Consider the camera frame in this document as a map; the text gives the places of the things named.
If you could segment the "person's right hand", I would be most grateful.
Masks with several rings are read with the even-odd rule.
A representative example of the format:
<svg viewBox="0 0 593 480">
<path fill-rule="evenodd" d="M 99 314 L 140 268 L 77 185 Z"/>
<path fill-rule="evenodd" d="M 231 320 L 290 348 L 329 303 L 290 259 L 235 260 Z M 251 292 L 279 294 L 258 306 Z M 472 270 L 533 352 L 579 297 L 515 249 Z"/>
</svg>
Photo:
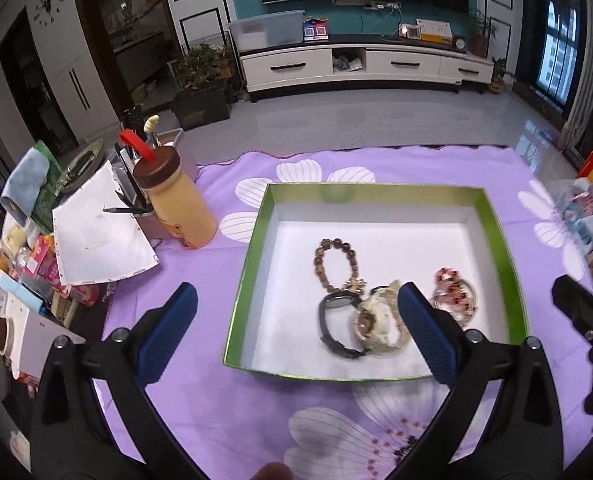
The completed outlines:
<svg viewBox="0 0 593 480">
<path fill-rule="evenodd" d="M 269 463 L 259 469 L 251 480 L 292 480 L 291 469 L 282 463 Z"/>
</svg>

